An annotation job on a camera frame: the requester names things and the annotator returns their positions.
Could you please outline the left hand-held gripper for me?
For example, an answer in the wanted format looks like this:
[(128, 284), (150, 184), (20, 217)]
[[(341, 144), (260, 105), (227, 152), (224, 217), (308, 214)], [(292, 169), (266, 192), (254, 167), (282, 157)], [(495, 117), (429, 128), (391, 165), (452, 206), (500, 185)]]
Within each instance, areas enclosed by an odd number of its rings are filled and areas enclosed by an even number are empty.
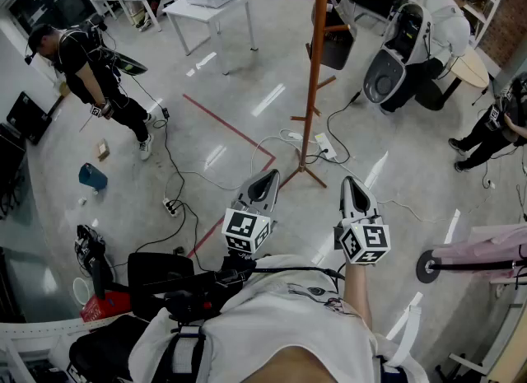
[(263, 170), (243, 185), (242, 194), (226, 210), (222, 235), (230, 252), (254, 255), (270, 236), (280, 173)]

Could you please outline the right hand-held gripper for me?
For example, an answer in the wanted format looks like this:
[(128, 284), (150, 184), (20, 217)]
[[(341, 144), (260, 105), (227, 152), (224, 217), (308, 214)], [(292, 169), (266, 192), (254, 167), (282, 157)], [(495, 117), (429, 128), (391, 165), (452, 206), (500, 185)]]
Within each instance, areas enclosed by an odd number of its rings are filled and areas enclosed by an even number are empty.
[(340, 189), (340, 211), (372, 215), (360, 219), (344, 218), (333, 228), (334, 249), (342, 250), (350, 264), (375, 264), (391, 250), (389, 226), (376, 211), (374, 194), (358, 179), (346, 176)]

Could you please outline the wooden coat rack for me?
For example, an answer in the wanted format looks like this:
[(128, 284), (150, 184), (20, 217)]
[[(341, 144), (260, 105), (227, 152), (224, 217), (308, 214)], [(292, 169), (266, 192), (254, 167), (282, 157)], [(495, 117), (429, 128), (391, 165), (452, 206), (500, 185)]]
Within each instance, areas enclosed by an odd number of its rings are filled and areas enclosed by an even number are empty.
[(315, 108), (316, 93), (319, 90), (319, 69), (323, 55), (324, 33), (332, 31), (349, 31), (348, 25), (344, 26), (329, 26), (326, 24), (326, 9), (327, 0), (315, 0), (313, 34), (310, 45), (310, 80), (308, 88), (308, 96), (305, 108), (305, 115), (303, 117), (292, 116), (291, 120), (300, 121), (304, 123), (303, 139), (301, 147), (301, 155), (298, 167), (280, 184), (279, 189), (282, 189), (297, 175), (306, 172), (324, 189), (327, 188), (325, 182), (322, 181), (314, 172), (312, 172), (306, 165), (307, 151), (309, 146), (309, 138), (313, 116), (317, 112)]

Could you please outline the grey bag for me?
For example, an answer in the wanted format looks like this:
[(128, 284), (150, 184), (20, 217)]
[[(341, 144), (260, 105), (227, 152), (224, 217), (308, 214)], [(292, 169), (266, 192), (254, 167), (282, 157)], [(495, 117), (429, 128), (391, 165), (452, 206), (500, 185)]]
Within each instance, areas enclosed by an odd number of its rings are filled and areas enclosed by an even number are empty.
[(354, 21), (354, 5), (350, 0), (327, 0), (325, 26), (346, 26), (345, 30), (326, 31), (320, 63), (326, 67), (342, 70), (357, 37)]

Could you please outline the person's right forearm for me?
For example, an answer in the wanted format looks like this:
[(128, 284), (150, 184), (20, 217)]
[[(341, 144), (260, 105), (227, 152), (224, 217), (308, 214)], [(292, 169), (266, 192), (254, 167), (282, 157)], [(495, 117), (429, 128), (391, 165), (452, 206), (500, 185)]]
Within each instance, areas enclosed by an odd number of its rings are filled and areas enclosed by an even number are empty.
[(368, 301), (366, 267), (346, 262), (344, 301), (363, 319), (366, 326), (372, 328), (371, 308)]

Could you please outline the flat white power strip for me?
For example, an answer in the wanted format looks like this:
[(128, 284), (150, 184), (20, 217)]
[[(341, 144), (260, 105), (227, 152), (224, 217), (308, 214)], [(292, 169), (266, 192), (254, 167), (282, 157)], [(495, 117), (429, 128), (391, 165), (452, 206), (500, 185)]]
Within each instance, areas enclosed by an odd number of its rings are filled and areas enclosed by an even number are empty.
[(318, 133), (315, 135), (315, 141), (319, 145), (320, 154), (324, 155), (327, 160), (334, 161), (337, 153), (333, 148), (325, 133)]

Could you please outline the person's white shirt torso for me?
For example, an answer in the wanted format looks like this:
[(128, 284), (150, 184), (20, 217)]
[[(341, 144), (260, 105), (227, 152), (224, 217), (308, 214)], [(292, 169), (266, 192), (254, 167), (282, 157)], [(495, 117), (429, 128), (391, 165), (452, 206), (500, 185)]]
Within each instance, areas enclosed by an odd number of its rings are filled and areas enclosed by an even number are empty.
[(133, 383), (429, 383), (412, 357), (369, 329), (307, 259), (274, 255), (265, 266), (304, 272), (253, 275), (197, 332), (160, 310), (128, 359)]

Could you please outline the white and grey hard shell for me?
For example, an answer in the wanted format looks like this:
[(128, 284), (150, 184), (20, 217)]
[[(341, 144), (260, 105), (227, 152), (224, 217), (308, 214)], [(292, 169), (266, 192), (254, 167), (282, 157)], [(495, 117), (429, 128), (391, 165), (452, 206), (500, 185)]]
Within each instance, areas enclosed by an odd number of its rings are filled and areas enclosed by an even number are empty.
[(425, 63), (431, 57), (433, 30), (431, 14), (425, 7), (408, 2), (398, 9), (364, 78), (362, 90), (369, 102), (389, 100), (402, 85), (408, 66)]

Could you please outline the pink cloth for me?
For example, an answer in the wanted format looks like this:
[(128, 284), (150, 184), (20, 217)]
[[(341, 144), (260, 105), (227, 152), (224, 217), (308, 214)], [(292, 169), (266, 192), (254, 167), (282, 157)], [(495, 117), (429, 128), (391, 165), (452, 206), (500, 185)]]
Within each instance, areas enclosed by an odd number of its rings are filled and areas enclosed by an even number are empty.
[(467, 239), (437, 245), (431, 255), (448, 265), (485, 265), (483, 273), (511, 278), (527, 260), (527, 222), (513, 225), (473, 227)]

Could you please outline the blue bin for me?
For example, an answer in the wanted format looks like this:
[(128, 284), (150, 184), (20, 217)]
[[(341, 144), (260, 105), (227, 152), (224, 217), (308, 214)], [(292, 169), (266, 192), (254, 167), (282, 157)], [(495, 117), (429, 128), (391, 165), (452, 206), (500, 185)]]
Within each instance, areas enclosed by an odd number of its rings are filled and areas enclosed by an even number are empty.
[(80, 184), (89, 186), (96, 191), (105, 189), (108, 184), (107, 176), (91, 163), (82, 165), (78, 173), (78, 179)]

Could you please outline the round wooden table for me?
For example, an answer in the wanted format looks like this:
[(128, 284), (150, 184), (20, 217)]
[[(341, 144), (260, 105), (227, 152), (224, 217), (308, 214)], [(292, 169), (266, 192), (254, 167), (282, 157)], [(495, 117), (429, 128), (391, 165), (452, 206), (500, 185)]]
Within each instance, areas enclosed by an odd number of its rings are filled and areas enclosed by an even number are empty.
[(450, 73), (455, 78), (440, 96), (438, 100), (440, 108), (443, 107), (462, 82), (466, 82), (478, 89), (487, 88), (490, 82), (488, 71), (483, 61), (470, 45), (464, 51), (464, 54), (452, 63)]

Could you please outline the black gear bundle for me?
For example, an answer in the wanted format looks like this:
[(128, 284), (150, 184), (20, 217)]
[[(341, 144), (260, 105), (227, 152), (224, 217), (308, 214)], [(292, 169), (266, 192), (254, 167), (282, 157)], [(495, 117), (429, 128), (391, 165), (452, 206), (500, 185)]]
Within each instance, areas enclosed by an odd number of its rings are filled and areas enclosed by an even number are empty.
[(114, 281), (113, 269), (105, 256), (105, 240), (95, 229), (78, 225), (74, 250), (81, 269), (91, 278), (96, 276), (103, 283)]

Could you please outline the small white table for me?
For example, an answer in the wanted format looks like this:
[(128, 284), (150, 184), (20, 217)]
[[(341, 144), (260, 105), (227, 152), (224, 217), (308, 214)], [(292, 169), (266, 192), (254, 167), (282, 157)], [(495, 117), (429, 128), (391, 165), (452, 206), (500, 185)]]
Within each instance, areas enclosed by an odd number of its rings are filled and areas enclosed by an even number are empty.
[(233, 12), (238, 7), (245, 9), (246, 21), (248, 26), (248, 32), (250, 37), (250, 50), (258, 51), (258, 45), (256, 43), (253, 16), (252, 16), (252, 0), (230, 0), (218, 8), (204, 7), (199, 5), (193, 5), (186, 0), (177, 0), (171, 3), (168, 7), (162, 11), (167, 15), (176, 35), (179, 38), (180, 44), (186, 56), (192, 53), (192, 50), (188, 47), (184, 35), (178, 24), (179, 19), (187, 19), (191, 21), (197, 21), (205, 24), (208, 27), (209, 39), (211, 40), (214, 52), (217, 54), (217, 61), (219, 68), (223, 75), (229, 74), (229, 68), (226, 63), (226, 57), (223, 51), (222, 41), (219, 37), (216, 25), (220, 20), (227, 14)]

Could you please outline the white cup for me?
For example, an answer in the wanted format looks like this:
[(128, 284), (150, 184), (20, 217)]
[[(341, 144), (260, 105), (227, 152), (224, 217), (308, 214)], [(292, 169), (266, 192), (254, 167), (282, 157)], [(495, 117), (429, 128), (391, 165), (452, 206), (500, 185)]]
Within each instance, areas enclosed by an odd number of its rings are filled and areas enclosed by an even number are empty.
[(93, 286), (90, 279), (75, 278), (72, 283), (73, 294), (77, 302), (84, 306), (93, 295)]

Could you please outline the black backpack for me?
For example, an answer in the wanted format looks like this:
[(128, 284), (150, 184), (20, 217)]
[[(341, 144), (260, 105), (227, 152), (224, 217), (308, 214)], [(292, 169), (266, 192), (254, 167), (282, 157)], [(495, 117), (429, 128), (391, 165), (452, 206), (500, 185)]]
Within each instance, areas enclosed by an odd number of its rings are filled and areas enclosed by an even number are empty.
[(73, 343), (70, 363), (89, 383), (131, 381), (128, 358), (147, 326), (145, 320), (123, 315)]

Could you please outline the black flat case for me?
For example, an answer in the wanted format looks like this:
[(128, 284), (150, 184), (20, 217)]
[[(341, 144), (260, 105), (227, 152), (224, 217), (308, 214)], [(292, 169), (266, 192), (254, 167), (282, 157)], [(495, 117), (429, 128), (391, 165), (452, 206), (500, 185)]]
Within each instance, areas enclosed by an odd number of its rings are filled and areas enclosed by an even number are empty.
[(7, 115), (7, 122), (33, 145), (37, 145), (52, 118), (22, 91)]

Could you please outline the black garment rail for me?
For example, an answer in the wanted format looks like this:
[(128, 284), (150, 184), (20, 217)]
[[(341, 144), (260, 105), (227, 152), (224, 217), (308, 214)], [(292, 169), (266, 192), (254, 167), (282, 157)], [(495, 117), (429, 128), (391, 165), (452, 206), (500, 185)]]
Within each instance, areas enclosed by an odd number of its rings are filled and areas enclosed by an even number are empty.
[(514, 271), (516, 268), (524, 269), (527, 267), (527, 256), (521, 254), (521, 249), (519, 249), (519, 254), (519, 260), (512, 259), (479, 264), (444, 264), (441, 258), (433, 255), (433, 250), (427, 250), (421, 254), (417, 261), (416, 275), (421, 283), (428, 284), (434, 282), (441, 271), (474, 273)]

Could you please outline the large black wall screen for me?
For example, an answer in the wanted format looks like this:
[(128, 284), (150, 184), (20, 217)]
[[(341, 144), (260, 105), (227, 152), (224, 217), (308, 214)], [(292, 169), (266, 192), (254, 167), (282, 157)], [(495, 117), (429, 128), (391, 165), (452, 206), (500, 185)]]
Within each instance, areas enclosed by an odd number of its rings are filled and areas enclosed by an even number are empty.
[(8, 11), (26, 33), (42, 24), (67, 29), (96, 13), (91, 0), (14, 0)]

